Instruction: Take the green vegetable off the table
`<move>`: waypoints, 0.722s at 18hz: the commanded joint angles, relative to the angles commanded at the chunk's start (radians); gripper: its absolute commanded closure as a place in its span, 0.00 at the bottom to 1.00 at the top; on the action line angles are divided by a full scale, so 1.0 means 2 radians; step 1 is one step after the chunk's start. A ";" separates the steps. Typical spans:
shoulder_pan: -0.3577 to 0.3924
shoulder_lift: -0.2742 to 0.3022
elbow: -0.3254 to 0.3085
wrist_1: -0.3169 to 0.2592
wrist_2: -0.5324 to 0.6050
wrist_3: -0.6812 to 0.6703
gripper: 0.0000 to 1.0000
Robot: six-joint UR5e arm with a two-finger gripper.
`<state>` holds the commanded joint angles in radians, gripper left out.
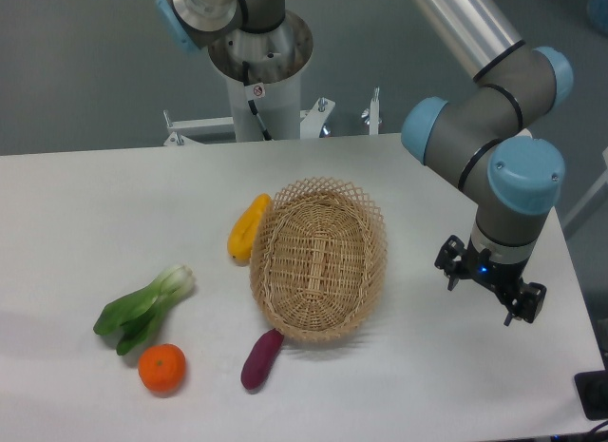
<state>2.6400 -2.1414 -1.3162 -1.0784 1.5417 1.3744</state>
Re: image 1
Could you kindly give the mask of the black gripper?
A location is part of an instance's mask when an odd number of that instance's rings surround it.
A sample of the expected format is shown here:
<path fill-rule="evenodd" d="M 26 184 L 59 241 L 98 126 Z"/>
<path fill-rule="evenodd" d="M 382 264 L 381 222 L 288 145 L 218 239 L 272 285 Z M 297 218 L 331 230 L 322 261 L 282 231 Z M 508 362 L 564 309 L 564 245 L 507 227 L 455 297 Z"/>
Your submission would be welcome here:
<path fill-rule="evenodd" d="M 491 291 L 504 291 L 503 305 L 507 309 L 504 326 L 516 320 L 533 323 L 540 313 L 546 287 L 537 282 L 524 282 L 522 275 L 527 259 L 515 263 L 499 263 L 492 259 L 488 249 L 467 249 L 455 235 L 442 245 L 434 266 L 448 280 L 447 290 L 452 291 L 460 280 L 471 279 Z"/>

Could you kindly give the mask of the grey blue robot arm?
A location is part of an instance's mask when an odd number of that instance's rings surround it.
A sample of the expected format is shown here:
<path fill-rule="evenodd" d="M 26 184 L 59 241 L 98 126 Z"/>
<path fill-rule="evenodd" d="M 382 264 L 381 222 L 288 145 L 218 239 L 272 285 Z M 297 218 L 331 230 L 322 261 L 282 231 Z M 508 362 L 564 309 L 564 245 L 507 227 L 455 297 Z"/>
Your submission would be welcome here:
<path fill-rule="evenodd" d="M 524 129 L 570 93 L 573 70 L 552 48 L 531 48 L 492 0 L 413 0 L 476 84 L 453 105 L 430 97 L 405 119 L 403 147 L 477 205 L 468 242 L 449 238 L 435 264 L 450 285 L 491 291 L 509 319 L 532 322 L 546 294 L 525 282 L 565 173 L 562 155 Z M 313 50 L 285 0 L 157 0 L 186 51 L 206 49 L 224 77 L 239 141 L 303 137 L 300 74 Z"/>

